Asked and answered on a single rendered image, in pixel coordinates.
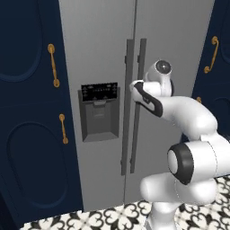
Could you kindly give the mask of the grey fridge door with dispenser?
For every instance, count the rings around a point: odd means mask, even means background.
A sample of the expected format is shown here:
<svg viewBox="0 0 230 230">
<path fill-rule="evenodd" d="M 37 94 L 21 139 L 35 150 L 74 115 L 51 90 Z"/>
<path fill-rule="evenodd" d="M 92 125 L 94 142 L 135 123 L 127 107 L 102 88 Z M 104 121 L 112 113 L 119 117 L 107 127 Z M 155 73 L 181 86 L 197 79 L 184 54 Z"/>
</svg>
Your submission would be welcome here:
<svg viewBox="0 0 230 230">
<path fill-rule="evenodd" d="M 127 40 L 135 0 L 59 0 L 84 210 L 124 203 Z"/>
</svg>

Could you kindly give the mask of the plain grey fridge door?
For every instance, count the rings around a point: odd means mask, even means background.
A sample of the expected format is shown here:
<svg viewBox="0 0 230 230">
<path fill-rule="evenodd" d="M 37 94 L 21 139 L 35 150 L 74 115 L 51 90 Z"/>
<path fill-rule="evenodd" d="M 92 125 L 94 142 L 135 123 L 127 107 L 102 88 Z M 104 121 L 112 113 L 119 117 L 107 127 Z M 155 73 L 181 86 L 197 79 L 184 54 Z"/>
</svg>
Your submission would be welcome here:
<svg viewBox="0 0 230 230">
<path fill-rule="evenodd" d="M 168 61 L 172 65 L 174 93 L 178 96 L 191 96 L 213 3 L 214 0 L 137 0 L 135 54 L 139 54 L 140 40 L 146 39 L 144 73 L 156 60 Z M 135 63 L 135 80 L 137 71 L 138 63 Z M 167 150 L 181 140 L 177 127 L 140 106 L 136 165 L 131 173 L 135 105 L 130 104 L 127 203 L 142 199 L 143 178 L 168 171 Z"/>
</svg>

